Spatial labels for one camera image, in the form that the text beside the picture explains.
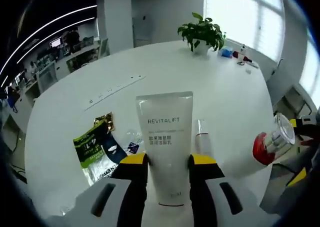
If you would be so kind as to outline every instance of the facial cleanser tube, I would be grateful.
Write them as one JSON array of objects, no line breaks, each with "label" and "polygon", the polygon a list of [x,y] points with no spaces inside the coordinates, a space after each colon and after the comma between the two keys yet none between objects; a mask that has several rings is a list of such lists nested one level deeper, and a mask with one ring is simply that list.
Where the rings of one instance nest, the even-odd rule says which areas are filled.
[{"label": "facial cleanser tube", "polygon": [[189,196],[193,93],[137,96],[136,108],[158,202],[182,206]]}]

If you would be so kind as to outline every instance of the ceiling light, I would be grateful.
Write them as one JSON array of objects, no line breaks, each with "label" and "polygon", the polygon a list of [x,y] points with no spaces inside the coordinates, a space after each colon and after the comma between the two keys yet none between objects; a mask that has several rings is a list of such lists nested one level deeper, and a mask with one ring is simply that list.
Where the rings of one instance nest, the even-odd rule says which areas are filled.
[{"label": "ceiling light", "polygon": [[2,86],[4,86],[4,84],[5,84],[5,82],[6,82],[6,80],[8,79],[8,75],[5,77],[5,79],[4,79],[4,81],[3,81],[3,83],[2,83],[2,85],[1,85],[1,87]]},{"label": "ceiling light", "polygon": [[59,29],[58,31],[50,34],[49,36],[45,37],[43,40],[41,40],[41,41],[39,41],[37,44],[35,44],[31,49],[29,49],[28,52],[25,53],[25,54],[18,60],[17,64],[19,64],[19,62],[20,62],[27,54],[29,54],[30,51],[32,51],[35,47],[37,47],[39,44],[41,44],[43,41],[47,40],[47,39],[50,38],[51,36],[57,34],[57,33],[60,32],[60,31],[65,30],[65,29],[67,29],[67,28],[69,28],[69,27],[71,27],[71,26],[75,26],[75,25],[80,24],[80,23],[85,22],[85,21],[93,20],[94,18],[95,18],[95,17],[81,20],[81,21],[79,21],[79,22],[70,24],[70,25],[68,25],[68,26],[66,26],[66,27],[64,27],[64,28],[62,28],[62,29]]},{"label": "ceiling light", "polygon": [[55,18],[54,20],[50,21],[49,23],[46,23],[44,26],[42,26],[41,28],[39,28],[37,31],[35,31],[33,34],[31,34],[28,38],[26,38],[16,49],[15,51],[13,51],[13,53],[9,56],[9,58],[6,60],[6,62],[4,63],[1,71],[0,71],[0,75],[1,73],[4,71],[4,68],[6,67],[6,65],[8,64],[8,62],[11,60],[12,56],[14,56],[14,54],[32,37],[34,36],[36,33],[38,33],[40,30],[42,30],[43,28],[47,27],[48,25],[52,24],[53,22],[57,21],[57,20],[60,20],[68,15],[71,15],[71,14],[74,14],[76,12],[79,12],[79,11],[84,11],[84,10],[87,10],[87,9],[91,9],[91,8],[95,8],[97,7],[97,5],[92,5],[92,6],[88,6],[88,7],[85,7],[85,8],[80,8],[80,9],[77,9],[77,10],[74,10],[70,13],[66,13],[58,18]]}]

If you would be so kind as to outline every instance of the power strip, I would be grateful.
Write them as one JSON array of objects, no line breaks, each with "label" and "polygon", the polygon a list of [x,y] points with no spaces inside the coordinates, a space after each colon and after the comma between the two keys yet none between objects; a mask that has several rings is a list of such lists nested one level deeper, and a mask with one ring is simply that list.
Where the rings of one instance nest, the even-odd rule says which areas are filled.
[{"label": "power strip", "polygon": [[118,91],[124,89],[125,87],[128,87],[134,84],[135,82],[143,80],[145,77],[146,77],[145,75],[134,75],[134,76],[131,76],[127,82],[123,84],[119,84],[114,87],[110,87],[105,91],[100,92],[95,97],[86,100],[86,102],[84,103],[84,111],[90,109],[92,106],[98,104],[100,101],[103,101],[105,98],[113,95],[114,93],[117,93]]}]

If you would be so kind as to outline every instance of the tabletop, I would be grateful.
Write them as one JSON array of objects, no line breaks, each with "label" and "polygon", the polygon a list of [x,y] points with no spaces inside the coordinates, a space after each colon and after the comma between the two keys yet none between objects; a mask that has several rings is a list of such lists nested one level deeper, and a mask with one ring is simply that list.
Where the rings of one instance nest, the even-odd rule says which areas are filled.
[{"label": "tabletop", "polygon": [[[137,75],[145,78],[85,110],[85,100]],[[250,154],[255,136],[272,130],[273,109],[260,69],[238,65],[236,59],[211,50],[208,56],[194,56],[182,41],[145,45],[101,58],[54,84],[32,109],[25,170],[30,197],[40,216],[61,215],[62,208],[74,205],[89,187],[73,139],[89,130],[95,117],[113,113],[112,134],[122,145],[128,130],[140,131],[136,96],[184,91],[193,91],[192,118],[206,120],[213,157],[220,166],[237,155]],[[257,204],[270,173],[269,166],[243,179]]]}]

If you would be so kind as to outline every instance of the blue object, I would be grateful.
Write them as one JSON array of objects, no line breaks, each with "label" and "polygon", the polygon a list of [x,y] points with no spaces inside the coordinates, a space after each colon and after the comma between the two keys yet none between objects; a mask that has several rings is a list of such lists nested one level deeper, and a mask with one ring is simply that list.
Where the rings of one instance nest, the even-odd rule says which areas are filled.
[{"label": "blue object", "polygon": [[231,56],[232,56],[232,51],[229,51],[229,50],[227,50],[227,49],[223,49],[221,55],[222,55],[223,57],[231,58]]}]

